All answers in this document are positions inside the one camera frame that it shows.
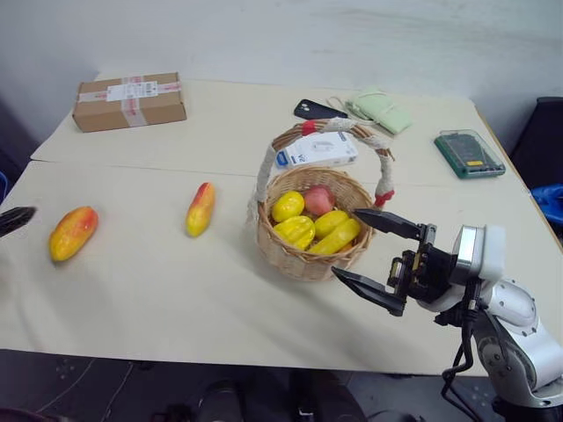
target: black cable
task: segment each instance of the black cable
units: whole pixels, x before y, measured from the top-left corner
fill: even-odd
[[[125,383],[128,381],[129,377],[131,376],[131,373],[133,372],[133,368],[135,367],[135,363],[132,361],[130,361],[128,364],[129,364],[129,368],[127,369],[127,371],[125,371],[125,374],[121,379],[119,387],[113,392],[112,398],[109,399],[109,402],[107,403],[106,409],[104,410],[104,414],[102,415],[102,419],[100,420],[100,422],[106,422],[110,418],[110,416],[112,416],[113,403],[115,403],[115,399],[121,393],[123,387],[125,387]]]
[[[486,318],[489,320],[489,323],[491,323],[491,326],[493,327],[494,333],[496,334],[496,338],[499,341],[499,347],[501,348],[502,358],[508,365],[509,364],[508,350],[507,350],[507,345],[503,340],[503,336],[501,334],[502,333],[501,324],[499,323],[498,319],[496,319],[496,316],[492,316],[488,312],[483,312],[483,314],[485,314]]]
[[[480,280],[471,279],[467,281],[465,286],[464,298],[462,300],[462,307],[464,309],[464,321],[461,328],[461,346],[457,349],[456,358],[454,359],[453,366],[442,372],[444,385],[441,395],[448,403],[458,408],[465,416],[473,421],[481,422],[483,419],[480,415],[473,410],[473,408],[461,397],[456,389],[453,388],[452,383],[457,374],[464,372],[473,366],[473,352],[472,352],[472,336],[473,326],[479,316],[477,303],[480,296]],[[465,357],[465,362],[459,364],[461,358]],[[454,399],[448,397],[448,391],[451,390],[453,395],[459,400],[458,403]]]
[[[56,402],[58,402],[59,400],[61,400],[63,397],[65,397],[70,391],[72,391],[84,378],[84,376],[86,374],[88,374],[88,371],[90,370],[91,366],[94,364],[94,362],[96,361],[96,358],[92,358],[90,359],[90,362],[88,363],[88,366],[86,366],[86,369],[82,372],[82,374],[80,374],[80,376],[78,376],[78,378],[70,384],[69,387],[67,387],[65,390],[63,390],[60,394],[58,394],[53,400],[51,400],[50,402],[48,402],[47,404],[43,404],[37,411],[35,411],[36,413],[41,413],[42,411],[48,409],[49,407],[51,407],[53,404],[55,404]]]

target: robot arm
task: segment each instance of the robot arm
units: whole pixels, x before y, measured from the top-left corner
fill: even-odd
[[[423,308],[439,314],[435,318],[438,324],[462,328],[462,347],[454,367],[442,375],[446,381],[444,398],[448,399],[445,392],[455,374],[472,365],[473,336],[481,364],[499,396],[497,412],[507,420],[524,420],[526,412],[530,414],[526,420],[563,419],[563,348],[541,324],[530,293],[514,280],[502,278],[503,229],[463,226],[453,252],[448,254],[433,246],[434,225],[414,224],[371,209],[358,209],[355,214],[380,231],[418,241],[419,248],[393,259],[387,280],[392,292],[339,268],[333,268],[334,274],[358,295],[394,316],[402,316],[406,298],[411,296]],[[466,362],[458,365],[463,354]]]
[[[25,226],[35,214],[34,207],[15,207],[0,214],[0,237]]]

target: small product box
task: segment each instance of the small product box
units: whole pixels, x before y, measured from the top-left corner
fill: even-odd
[[[297,139],[280,151],[276,161],[282,168],[315,164],[336,166],[351,164],[358,157],[353,136],[343,132],[312,134]]]
[[[83,132],[185,120],[178,73],[82,82],[72,117]]]
[[[506,172],[506,166],[473,130],[443,130],[434,144],[459,178],[490,178]]]

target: yellow fake fruit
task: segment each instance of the yellow fake fruit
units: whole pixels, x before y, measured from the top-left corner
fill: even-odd
[[[327,237],[313,245],[308,252],[319,255],[332,255],[346,246],[346,244],[352,242],[360,234],[360,229],[359,222],[353,218],[348,218],[331,231]]]
[[[290,217],[300,215],[305,208],[305,199],[296,191],[285,192],[272,207],[272,218],[276,222],[285,222]]]
[[[328,234],[336,229],[336,226],[345,222],[348,219],[348,214],[344,211],[340,211],[339,209],[335,209],[334,211],[330,211],[325,215],[320,216],[315,221],[315,237],[317,239],[322,239]]]
[[[91,207],[70,211],[59,221],[49,237],[51,259],[64,261],[84,246],[98,227],[98,214]]]
[[[315,223],[306,215],[297,215],[276,224],[274,231],[288,244],[304,251],[315,237]]]
[[[215,187],[209,182],[201,184],[187,210],[186,231],[188,235],[197,237],[205,231],[211,221],[214,207]]]

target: table edge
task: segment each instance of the table edge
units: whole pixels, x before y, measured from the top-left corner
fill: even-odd
[[[555,242],[555,244],[559,247],[559,251],[561,253],[563,253],[563,244],[561,244],[561,242],[559,241],[559,239],[557,238],[557,236],[555,235],[555,232],[552,229],[552,226],[549,224],[549,222],[547,221],[547,219],[545,218],[544,213],[542,212],[542,210],[540,209],[539,205],[537,204],[537,202],[533,199],[531,193],[530,193],[530,189],[528,189],[528,186],[526,186],[525,182],[522,179],[522,176],[520,176],[520,173],[518,172],[518,170],[516,169],[516,167],[514,166],[514,164],[512,163],[512,160],[510,159],[510,157],[507,154],[507,151],[504,150],[504,147],[502,147],[501,142],[499,141],[499,139],[496,137],[496,135],[494,134],[493,130],[491,129],[491,127],[489,126],[488,122],[485,119],[485,116],[483,114],[481,114],[481,112],[479,111],[479,109],[477,108],[476,105],[473,105],[475,107],[475,111],[477,112],[477,115],[479,116],[479,118],[483,121],[483,124],[486,127],[486,130],[488,130],[489,134],[491,135],[491,137],[493,138],[493,141],[496,143],[496,146],[499,147],[499,150],[501,151],[502,155],[504,156],[504,160],[507,162],[507,164],[510,166],[510,168],[512,169],[512,171],[515,173],[515,175],[520,179],[520,181],[522,182],[523,186],[526,188],[526,190],[528,191],[528,198],[530,200],[530,202],[532,203],[532,205],[534,206],[534,208],[536,209],[537,213],[539,214],[540,219],[542,220],[542,222],[544,222],[544,225],[547,227],[548,231],[552,234],[553,237],[553,241]]]

